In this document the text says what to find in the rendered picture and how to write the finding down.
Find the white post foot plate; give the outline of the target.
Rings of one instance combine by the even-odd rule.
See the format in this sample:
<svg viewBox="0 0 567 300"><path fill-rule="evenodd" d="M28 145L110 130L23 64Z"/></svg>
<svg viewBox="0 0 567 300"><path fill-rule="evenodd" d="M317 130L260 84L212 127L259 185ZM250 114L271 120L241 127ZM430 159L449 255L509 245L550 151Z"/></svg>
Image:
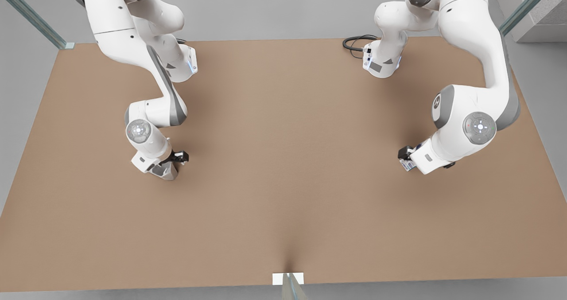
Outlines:
<svg viewBox="0 0 567 300"><path fill-rule="evenodd" d="M273 273L272 274L272 285L282 285L284 279L288 276L294 276L299 284L304 284L304 273Z"/></svg>

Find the silver frame post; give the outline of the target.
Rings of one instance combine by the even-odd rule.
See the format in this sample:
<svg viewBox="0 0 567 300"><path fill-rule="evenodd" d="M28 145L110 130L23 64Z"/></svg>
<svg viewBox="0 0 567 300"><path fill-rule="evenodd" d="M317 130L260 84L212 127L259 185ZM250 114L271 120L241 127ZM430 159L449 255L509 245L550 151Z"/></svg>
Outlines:
<svg viewBox="0 0 567 300"><path fill-rule="evenodd" d="M308 300L293 273L284 273L282 276L282 300Z"/></svg>
<svg viewBox="0 0 567 300"><path fill-rule="evenodd" d="M59 50L64 50L67 41L61 37L25 0L6 0L20 15L34 26Z"/></svg>
<svg viewBox="0 0 567 300"><path fill-rule="evenodd" d="M518 25L518 23L540 2L541 0L524 0L507 19L500 25L499 30L505 37Z"/></svg>

